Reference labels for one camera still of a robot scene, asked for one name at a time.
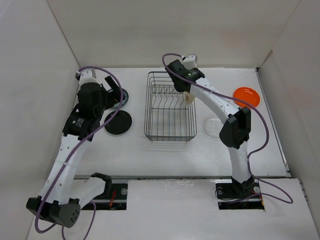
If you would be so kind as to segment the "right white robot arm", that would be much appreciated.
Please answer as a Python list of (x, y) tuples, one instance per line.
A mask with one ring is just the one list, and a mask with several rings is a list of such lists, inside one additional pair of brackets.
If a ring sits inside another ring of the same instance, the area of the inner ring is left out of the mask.
[(219, 138), (228, 148), (232, 166), (231, 191), (237, 197), (249, 192), (254, 180), (247, 166), (251, 110), (229, 102), (196, 67), (187, 69), (179, 60), (166, 66), (178, 92), (187, 92), (201, 100), (223, 124)]

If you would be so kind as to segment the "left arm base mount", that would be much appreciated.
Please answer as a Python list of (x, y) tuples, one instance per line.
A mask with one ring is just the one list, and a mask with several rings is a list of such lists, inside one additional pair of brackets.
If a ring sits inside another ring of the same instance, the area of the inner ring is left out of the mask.
[(96, 196), (92, 201), (97, 211), (125, 211), (127, 209), (128, 181), (115, 179), (111, 190)]

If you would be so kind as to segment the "orange plate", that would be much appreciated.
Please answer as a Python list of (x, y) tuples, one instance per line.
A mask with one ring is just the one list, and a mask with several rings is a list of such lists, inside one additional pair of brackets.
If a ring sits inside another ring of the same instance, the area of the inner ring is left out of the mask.
[(261, 100), (260, 95), (254, 89), (245, 86), (237, 88), (233, 93), (233, 97), (245, 101), (253, 107), (257, 107)]

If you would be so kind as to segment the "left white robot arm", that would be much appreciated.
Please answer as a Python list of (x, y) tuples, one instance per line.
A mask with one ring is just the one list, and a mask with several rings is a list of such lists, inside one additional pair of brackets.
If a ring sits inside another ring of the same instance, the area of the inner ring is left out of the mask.
[(111, 76), (105, 78), (110, 90), (92, 77), (80, 80), (78, 103), (71, 111), (62, 130), (59, 152), (49, 177), (38, 196), (27, 200), (26, 208), (40, 220), (71, 228), (81, 209), (95, 197), (105, 199), (112, 192), (112, 178), (94, 173), (89, 180), (72, 189), (79, 163), (100, 127), (105, 110), (120, 102), (121, 90)]

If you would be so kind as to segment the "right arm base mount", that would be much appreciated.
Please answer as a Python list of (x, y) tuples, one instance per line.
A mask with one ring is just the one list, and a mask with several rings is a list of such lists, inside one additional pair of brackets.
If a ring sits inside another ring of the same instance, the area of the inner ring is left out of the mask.
[(218, 200), (219, 210), (264, 210), (264, 201), (259, 194), (260, 185), (255, 181), (244, 192), (237, 192), (231, 181), (227, 179), (215, 182), (215, 196)]

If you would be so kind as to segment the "clear glass plate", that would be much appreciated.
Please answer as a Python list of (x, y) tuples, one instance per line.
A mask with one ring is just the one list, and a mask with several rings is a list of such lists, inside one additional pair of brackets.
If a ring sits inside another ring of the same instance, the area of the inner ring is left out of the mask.
[(210, 116), (204, 119), (204, 132), (211, 138), (218, 139), (222, 127), (223, 124), (218, 117)]

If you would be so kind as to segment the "cream patterned plate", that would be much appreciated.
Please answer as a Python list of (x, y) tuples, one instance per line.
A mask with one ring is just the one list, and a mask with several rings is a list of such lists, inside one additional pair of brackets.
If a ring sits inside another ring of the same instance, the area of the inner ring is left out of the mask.
[(184, 98), (184, 102), (185, 102), (187, 105), (189, 105), (189, 104), (191, 104), (191, 103), (195, 100), (196, 97), (195, 97), (193, 94), (185, 91), (185, 92), (183, 93), (183, 98)]

